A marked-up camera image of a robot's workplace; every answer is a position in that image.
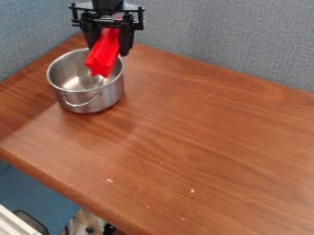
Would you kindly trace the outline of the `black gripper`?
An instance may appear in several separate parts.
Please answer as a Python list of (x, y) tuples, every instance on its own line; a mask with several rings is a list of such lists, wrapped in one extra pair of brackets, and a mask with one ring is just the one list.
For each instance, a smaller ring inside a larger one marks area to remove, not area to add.
[(119, 28), (120, 56), (132, 48), (134, 30), (143, 30), (144, 7), (127, 0), (86, 0), (71, 3), (72, 26), (80, 27), (90, 49), (94, 48), (103, 28)]

